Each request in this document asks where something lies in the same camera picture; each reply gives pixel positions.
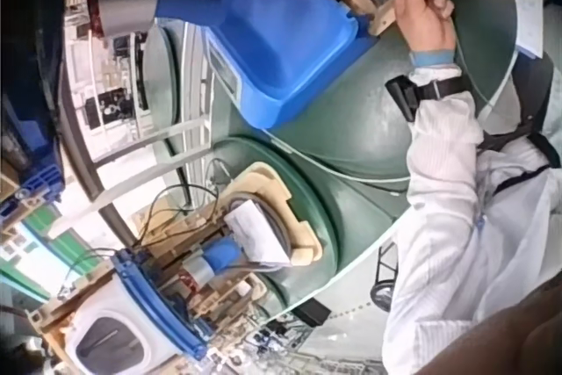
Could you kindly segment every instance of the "white paper label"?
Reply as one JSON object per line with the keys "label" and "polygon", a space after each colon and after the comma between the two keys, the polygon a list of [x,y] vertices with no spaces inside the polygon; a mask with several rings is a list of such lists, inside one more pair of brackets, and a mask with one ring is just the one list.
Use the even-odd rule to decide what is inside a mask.
{"label": "white paper label", "polygon": [[248,200],[228,213],[225,222],[249,261],[282,265],[291,263],[270,223],[253,201]]}

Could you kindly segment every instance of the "blue pipe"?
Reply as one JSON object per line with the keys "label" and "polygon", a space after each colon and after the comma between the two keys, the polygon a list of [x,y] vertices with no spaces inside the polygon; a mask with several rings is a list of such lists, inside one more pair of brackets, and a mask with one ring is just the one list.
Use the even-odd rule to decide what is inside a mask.
{"label": "blue pipe", "polygon": [[227,14],[222,0],[158,0],[156,16],[175,18],[195,25],[221,24]]}

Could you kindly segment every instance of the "paper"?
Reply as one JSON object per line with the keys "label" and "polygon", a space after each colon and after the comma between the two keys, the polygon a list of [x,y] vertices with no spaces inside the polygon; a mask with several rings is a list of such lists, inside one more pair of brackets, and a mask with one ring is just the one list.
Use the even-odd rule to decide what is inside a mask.
{"label": "paper", "polygon": [[543,0],[515,0],[517,8],[516,45],[531,58],[543,57]]}
{"label": "paper", "polygon": [[248,200],[228,213],[225,222],[249,261],[285,265],[291,263],[270,223],[253,201]]}

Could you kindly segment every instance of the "wrist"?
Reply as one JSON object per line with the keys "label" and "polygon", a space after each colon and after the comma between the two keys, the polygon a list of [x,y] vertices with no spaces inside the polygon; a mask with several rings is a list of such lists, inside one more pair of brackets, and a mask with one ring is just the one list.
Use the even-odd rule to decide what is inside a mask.
{"label": "wrist", "polygon": [[411,52],[410,60],[416,68],[453,65],[455,63],[455,50],[442,49],[428,52]]}

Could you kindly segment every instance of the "watch strap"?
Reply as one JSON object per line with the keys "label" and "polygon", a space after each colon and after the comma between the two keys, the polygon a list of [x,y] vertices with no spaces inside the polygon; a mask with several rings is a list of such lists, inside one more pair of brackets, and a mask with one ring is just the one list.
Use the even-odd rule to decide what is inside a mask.
{"label": "watch strap", "polygon": [[406,76],[402,75],[388,81],[385,86],[408,122],[415,121],[415,114],[422,100],[439,100],[453,94],[471,90],[470,80],[465,76],[457,76],[443,81],[433,81],[418,87]]}

